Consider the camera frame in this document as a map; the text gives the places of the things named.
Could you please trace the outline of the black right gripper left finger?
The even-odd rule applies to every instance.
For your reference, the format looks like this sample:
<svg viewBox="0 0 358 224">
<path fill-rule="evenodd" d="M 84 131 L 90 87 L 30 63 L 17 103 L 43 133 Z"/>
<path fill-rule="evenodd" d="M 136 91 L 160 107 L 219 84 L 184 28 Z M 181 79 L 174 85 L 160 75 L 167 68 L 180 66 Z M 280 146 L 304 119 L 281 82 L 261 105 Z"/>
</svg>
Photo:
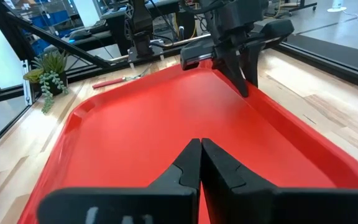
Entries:
<svg viewBox="0 0 358 224">
<path fill-rule="evenodd" d="M 146 187 L 54 190 L 37 208 L 39 223 L 197 223 L 201 141 L 192 139 Z"/>
</svg>

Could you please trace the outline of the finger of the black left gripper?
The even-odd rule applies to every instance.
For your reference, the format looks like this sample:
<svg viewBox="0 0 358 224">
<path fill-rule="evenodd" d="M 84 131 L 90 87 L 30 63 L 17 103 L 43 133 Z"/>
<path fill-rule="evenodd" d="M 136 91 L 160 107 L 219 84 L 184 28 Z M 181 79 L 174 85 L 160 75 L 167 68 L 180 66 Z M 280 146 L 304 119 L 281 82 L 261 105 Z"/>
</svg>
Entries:
<svg viewBox="0 0 358 224">
<path fill-rule="evenodd" d="M 248 88 L 241 73 L 235 51 L 216 49 L 214 68 L 219 70 L 236 87 L 241 96 L 248 97 Z"/>
<path fill-rule="evenodd" d="M 241 72 L 243 79 L 253 86 L 258 87 L 258 61 L 259 54 L 264 49 L 265 44 L 247 45 L 241 50 Z"/>
</svg>

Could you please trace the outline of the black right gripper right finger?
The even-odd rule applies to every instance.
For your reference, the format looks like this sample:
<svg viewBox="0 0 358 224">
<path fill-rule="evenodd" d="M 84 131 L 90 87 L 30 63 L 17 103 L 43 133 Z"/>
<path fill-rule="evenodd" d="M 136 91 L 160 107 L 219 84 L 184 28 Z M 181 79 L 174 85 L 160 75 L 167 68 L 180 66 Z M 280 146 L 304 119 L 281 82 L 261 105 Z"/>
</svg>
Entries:
<svg viewBox="0 0 358 224">
<path fill-rule="evenodd" d="M 279 187 L 212 140 L 201 145 L 211 223 L 358 223 L 358 189 Z"/>
</svg>

